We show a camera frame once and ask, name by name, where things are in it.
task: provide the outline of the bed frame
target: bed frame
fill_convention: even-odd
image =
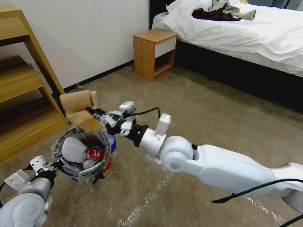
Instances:
[[[150,29],[153,18],[165,12],[166,4],[174,0],[150,0]],[[219,67],[207,68],[201,65]],[[261,66],[202,47],[177,41],[175,64],[202,74],[249,94],[268,99],[285,107],[303,112],[303,78],[276,69]]]

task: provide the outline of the brown paper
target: brown paper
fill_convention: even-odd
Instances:
[[[100,121],[85,110],[86,107],[97,108],[97,91],[78,91],[60,95],[60,102],[65,110],[66,119],[73,125],[86,131],[102,128]]]

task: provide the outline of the nightstand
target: nightstand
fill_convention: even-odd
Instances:
[[[154,28],[133,35],[136,74],[154,81],[172,70],[177,33]]]

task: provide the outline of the plastic bag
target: plastic bag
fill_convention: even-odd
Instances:
[[[87,147],[104,147],[106,153],[102,161],[96,163],[94,166],[84,169],[82,164],[69,162],[64,159],[61,153],[62,145],[67,137],[76,137]],[[63,134],[51,147],[53,160],[61,160],[64,167],[61,171],[74,181],[86,180],[94,178],[99,175],[107,165],[110,165],[110,156],[116,148],[116,140],[114,136],[107,134],[104,130],[97,130],[86,132],[79,127],[71,127],[65,134]]]

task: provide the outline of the beige carpet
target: beige carpet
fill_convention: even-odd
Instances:
[[[98,90],[98,106],[116,110],[135,101],[137,111],[155,106],[172,115],[168,136],[212,144],[249,155],[267,167],[288,161],[303,164],[303,116],[216,81],[175,67],[155,82],[128,66],[83,86]],[[156,113],[138,117],[155,127]],[[0,166],[3,180],[42,154],[51,159],[51,145],[63,133],[35,145]],[[117,150],[105,179],[96,185],[76,183],[59,173],[47,226],[279,226],[297,213],[277,198],[240,197],[226,204],[213,199],[229,195],[187,174],[165,175],[146,160],[144,151],[117,138]],[[13,191],[2,193],[6,202]],[[293,226],[302,226],[303,221]]]

